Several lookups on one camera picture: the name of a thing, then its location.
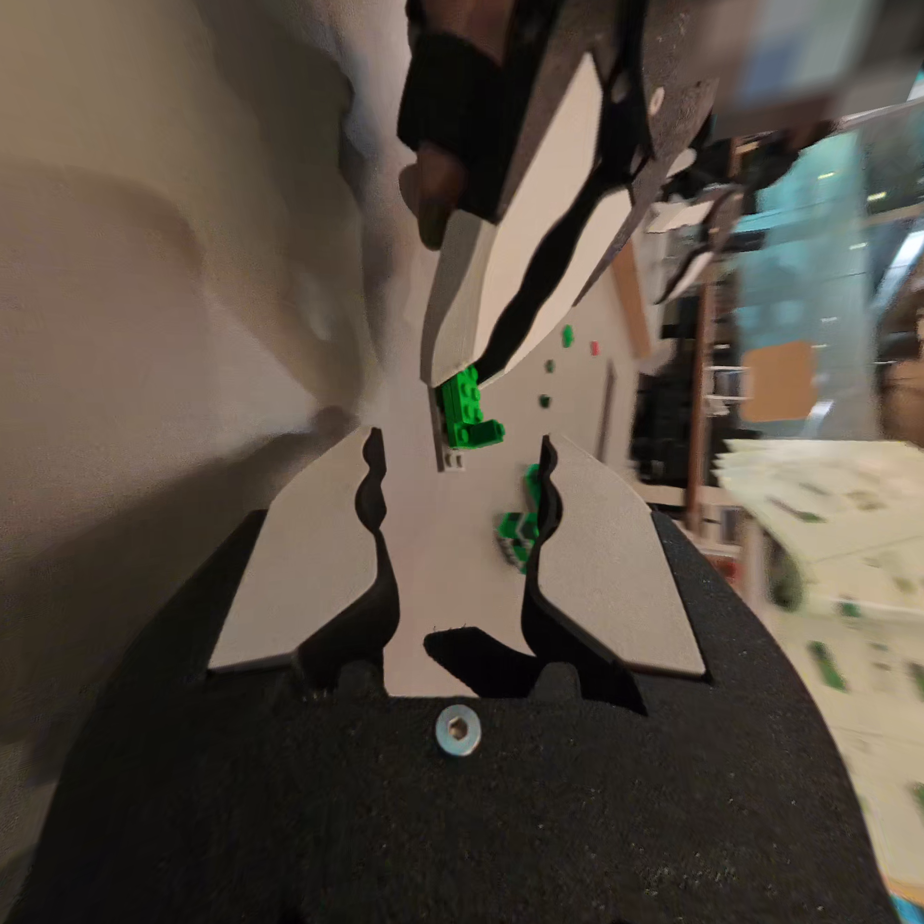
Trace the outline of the glass window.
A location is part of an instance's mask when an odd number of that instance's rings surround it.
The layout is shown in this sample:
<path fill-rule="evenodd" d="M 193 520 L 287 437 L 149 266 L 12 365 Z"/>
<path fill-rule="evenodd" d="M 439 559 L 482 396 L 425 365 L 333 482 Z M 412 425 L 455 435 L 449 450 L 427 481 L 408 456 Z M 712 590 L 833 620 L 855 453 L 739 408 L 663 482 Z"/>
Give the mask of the glass window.
<path fill-rule="evenodd" d="M 743 231 L 761 249 L 736 258 L 742 352 L 805 341 L 816 401 L 768 437 L 907 439 L 894 403 L 922 361 L 922 119 L 868 123 L 805 151 L 757 194 Z"/>

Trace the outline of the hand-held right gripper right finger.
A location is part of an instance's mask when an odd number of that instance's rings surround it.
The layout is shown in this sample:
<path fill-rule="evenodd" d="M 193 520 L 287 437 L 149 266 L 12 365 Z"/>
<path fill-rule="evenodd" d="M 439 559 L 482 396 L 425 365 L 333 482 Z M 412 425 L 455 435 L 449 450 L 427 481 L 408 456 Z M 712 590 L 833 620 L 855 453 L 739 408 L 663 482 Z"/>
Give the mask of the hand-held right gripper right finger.
<path fill-rule="evenodd" d="M 569 664 L 584 699 L 647 713 L 637 675 L 702 680 L 707 665 L 653 512 L 560 434 L 539 454 L 538 536 L 521 631 L 543 664 Z"/>

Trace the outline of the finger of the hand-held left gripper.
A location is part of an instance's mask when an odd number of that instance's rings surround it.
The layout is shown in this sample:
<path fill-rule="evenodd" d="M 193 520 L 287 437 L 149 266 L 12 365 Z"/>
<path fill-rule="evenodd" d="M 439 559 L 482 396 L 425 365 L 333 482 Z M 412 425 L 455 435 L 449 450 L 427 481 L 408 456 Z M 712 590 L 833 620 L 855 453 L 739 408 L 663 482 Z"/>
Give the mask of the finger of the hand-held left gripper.
<path fill-rule="evenodd" d="M 564 321 L 631 209 L 628 190 L 611 191 L 593 206 L 582 195 L 541 240 L 477 359 L 483 384 L 510 372 Z"/>
<path fill-rule="evenodd" d="M 421 377 L 434 387 L 479 359 L 542 239 L 590 176 L 603 87 L 585 52 L 502 218 L 456 211 L 446 226 L 422 328 Z"/>

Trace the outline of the green brick model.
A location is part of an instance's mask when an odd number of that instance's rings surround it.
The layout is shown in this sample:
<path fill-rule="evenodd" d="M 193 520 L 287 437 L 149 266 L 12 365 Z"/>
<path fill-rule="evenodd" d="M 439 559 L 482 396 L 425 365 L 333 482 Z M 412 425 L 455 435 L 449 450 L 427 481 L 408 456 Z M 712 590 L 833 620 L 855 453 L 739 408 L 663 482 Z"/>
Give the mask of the green brick model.
<path fill-rule="evenodd" d="M 496 543 L 505 560 L 525 575 L 533 546 L 539 535 L 538 514 L 541 499 L 539 465 L 528 466 L 523 475 L 526 509 L 504 513 L 494 528 Z"/>

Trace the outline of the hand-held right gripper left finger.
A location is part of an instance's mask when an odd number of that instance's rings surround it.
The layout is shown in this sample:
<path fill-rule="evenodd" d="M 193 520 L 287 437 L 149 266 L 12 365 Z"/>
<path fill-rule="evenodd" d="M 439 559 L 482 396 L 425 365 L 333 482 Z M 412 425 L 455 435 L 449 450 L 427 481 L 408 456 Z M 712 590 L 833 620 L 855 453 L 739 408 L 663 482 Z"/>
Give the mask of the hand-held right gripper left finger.
<path fill-rule="evenodd" d="M 271 502 L 209 669 L 293 664 L 311 689 L 366 662 L 381 674 L 400 618 L 385 543 L 381 429 L 361 427 L 298 473 Z"/>

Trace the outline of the brown cardboard sheet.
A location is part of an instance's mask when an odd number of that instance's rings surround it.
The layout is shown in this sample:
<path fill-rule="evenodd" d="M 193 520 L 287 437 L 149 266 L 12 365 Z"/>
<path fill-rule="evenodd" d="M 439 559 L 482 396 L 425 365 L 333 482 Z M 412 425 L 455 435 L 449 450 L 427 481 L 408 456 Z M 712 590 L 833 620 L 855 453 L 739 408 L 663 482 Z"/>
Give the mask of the brown cardboard sheet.
<path fill-rule="evenodd" d="M 808 341 L 758 347 L 742 356 L 746 423 L 804 421 L 817 401 L 815 350 Z"/>

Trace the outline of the green toy brick assembly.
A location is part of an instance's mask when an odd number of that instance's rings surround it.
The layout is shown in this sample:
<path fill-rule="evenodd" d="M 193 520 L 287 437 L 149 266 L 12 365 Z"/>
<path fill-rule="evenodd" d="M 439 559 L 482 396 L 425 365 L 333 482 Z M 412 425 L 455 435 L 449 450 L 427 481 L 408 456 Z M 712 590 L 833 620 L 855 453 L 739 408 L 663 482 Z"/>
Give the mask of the green toy brick assembly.
<path fill-rule="evenodd" d="M 484 416 L 478 371 L 475 366 L 469 365 L 431 390 L 430 396 L 437 467 L 443 472 L 461 471 L 465 467 L 465 456 L 484 448 L 473 451 L 456 449 L 455 425 L 494 420 Z"/>

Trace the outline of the building instruction booklet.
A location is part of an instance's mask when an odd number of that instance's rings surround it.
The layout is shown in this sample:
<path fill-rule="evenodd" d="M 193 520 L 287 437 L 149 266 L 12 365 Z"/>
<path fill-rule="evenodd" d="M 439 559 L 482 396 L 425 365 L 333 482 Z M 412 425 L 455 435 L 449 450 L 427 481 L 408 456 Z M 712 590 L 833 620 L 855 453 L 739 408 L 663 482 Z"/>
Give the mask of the building instruction booklet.
<path fill-rule="evenodd" d="M 770 541 L 758 613 L 827 723 L 887 888 L 922 907 L 922 450 L 728 441 L 720 487 Z"/>

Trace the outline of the person's left hand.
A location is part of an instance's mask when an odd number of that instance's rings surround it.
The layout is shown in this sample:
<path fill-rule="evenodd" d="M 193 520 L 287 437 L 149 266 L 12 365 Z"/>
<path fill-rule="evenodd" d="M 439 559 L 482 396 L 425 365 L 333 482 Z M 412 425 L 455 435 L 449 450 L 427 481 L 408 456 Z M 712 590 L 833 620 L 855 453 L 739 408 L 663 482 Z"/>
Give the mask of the person's left hand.
<path fill-rule="evenodd" d="M 398 138 L 416 157 L 409 206 L 422 243 L 438 250 L 456 209 L 484 197 L 469 182 L 491 170 L 514 1 L 408 2 L 410 65 Z"/>

